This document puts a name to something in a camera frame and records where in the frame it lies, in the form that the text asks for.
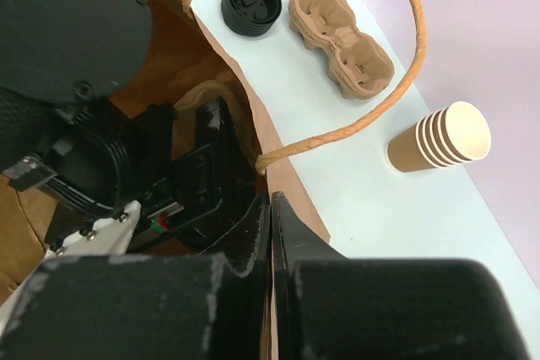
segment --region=stack of paper cups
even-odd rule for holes
[[[397,170],[414,172],[480,160],[490,149],[488,122],[476,107],[458,101],[392,139],[387,153]]]

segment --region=black cup lid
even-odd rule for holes
[[[237,34],[266,33],[281,14],[281,0],[221,0],[227,26]]]

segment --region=twisted paper handle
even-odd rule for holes
[[[256,161],[256,170],[259,173],[264,173],[265,169],[270,164],[273,164],[280,159],[287,158],[298,153],[307,152],[311,149],[326,145],[327,143],[341,141],[342,139],[353,136],[357,132],[366,128],[377,118],[382,116],[384,112],[390,109],[398,100],[401,99],[420,72],[420,68],[424,63],[427,45],[427,32],[425,28],[422,4],[420,0],[409,0],[409,2],[411,3],[413,10],[414,23],[416,24],[416,50],[409,69],[403,76],[402,80],[397,84],[396,88],[372,111],[348,126],[344,126],[343,128],[339,128],[316,137],[310,137],[303,141],[291,143],[290,145],[259,156]],[[192,16],[191,3],[192,0],[183,0],[184,11]]]

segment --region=stack of black lids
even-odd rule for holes
[[[221,13],[236,34],[257,37],[278,19],[281,0],[221,0]]]

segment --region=pink wall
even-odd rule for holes
[[[414,50],[408,1],[365,1],[407,66]],[[423,5],[429,49],[418,89],[433,110],[462,99],[486,115],[493,148],[468,171],[540,286],[540,0]]]

